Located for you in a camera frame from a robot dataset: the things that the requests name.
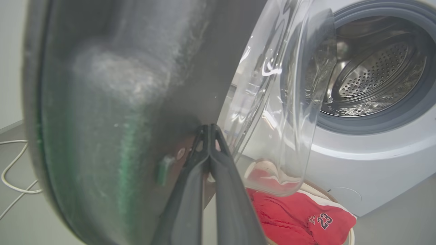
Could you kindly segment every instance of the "white washing machine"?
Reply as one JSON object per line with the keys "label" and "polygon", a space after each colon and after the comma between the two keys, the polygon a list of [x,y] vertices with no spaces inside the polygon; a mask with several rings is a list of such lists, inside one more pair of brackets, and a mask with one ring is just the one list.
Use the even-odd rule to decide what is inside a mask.
{"label": "white washing machine", "polygon": [[218,121],[246,186],[362,216],[434,174],[435,42],[436,1],[268,1]]}

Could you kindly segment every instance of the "front-loading washing machine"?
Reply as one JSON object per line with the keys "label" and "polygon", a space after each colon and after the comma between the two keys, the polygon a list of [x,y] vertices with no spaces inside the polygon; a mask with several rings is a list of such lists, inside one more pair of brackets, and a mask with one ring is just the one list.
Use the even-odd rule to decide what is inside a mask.
{"label": "front-loading washing machine", "polygon": [[246,186],[362,216],[435,173],[435,6],[267,1],[218,121]]}

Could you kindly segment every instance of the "baseboard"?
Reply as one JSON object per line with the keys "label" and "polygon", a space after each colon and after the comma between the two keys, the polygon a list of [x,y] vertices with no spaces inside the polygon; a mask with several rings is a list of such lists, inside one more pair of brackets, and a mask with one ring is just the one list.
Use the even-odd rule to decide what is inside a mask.
{"label": "baseboard", "polygon": [[0,129],[0,134],[4,133],[4,132],[6,132],[6,131],[9,131],[9,130],[15,128],[16,126],[21,125],[21,124],[23,124],[23,120],[20,120],[20,121],[18,121],[18,122],[14,122],[14,123],[12,123],[12,124],[9,125],[9,126],[6,126],[6,127],[2,128],[2,129]]}

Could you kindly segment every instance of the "laundry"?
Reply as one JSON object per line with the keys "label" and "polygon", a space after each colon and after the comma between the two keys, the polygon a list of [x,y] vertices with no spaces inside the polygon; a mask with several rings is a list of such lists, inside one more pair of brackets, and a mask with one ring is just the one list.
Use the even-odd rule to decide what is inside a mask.
{"label": "laundry", "polygon": [[288,197],[247,192],[265,235],[278,245],[341,245],[356,224],[340,204],[305,191]]}

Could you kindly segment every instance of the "stainless steel drum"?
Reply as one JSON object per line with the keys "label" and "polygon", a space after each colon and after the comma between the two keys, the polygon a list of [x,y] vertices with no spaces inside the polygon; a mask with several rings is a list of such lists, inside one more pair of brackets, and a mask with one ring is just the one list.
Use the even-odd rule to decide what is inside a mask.
{"label": "stainless steel drum", "polygon": [[420,43],[429,37],[400,18],[371,17],[337,29],[338,62],[321,111],[360,117],[385,110],[419,82],[427,56]]}

